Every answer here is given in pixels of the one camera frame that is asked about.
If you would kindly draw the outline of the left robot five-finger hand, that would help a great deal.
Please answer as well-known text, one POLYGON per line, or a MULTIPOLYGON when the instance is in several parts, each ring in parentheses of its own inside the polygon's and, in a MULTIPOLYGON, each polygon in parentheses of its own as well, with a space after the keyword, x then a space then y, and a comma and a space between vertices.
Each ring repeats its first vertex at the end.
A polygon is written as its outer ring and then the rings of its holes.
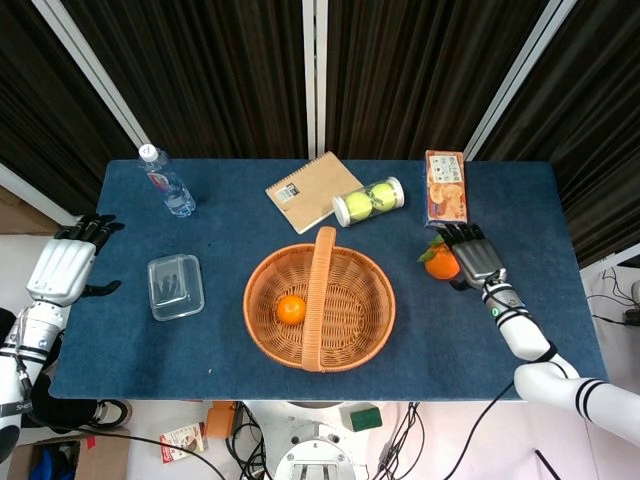
POLYGON ((80 298, 114 293, 122 284, 120 280, 92 286, 87 279, 109 238, 125 228, 115 218, 110 214, 87 214, 74 225, 61 227, 46 243, 27 282, 31 299, 68 307, 80 298))

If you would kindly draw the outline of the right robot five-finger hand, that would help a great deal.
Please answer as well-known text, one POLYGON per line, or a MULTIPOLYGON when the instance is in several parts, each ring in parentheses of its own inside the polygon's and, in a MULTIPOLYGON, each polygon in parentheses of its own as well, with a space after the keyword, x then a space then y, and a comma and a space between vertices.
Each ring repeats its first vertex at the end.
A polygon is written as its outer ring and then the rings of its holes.
POLYGON ((436 231, 454 255, 464 276, 463 280, 449 281, 455 290, 481 290, 486 281, 504 282, 507 279, 506 267, 477 224, 446 223, 437 226, 436 231))

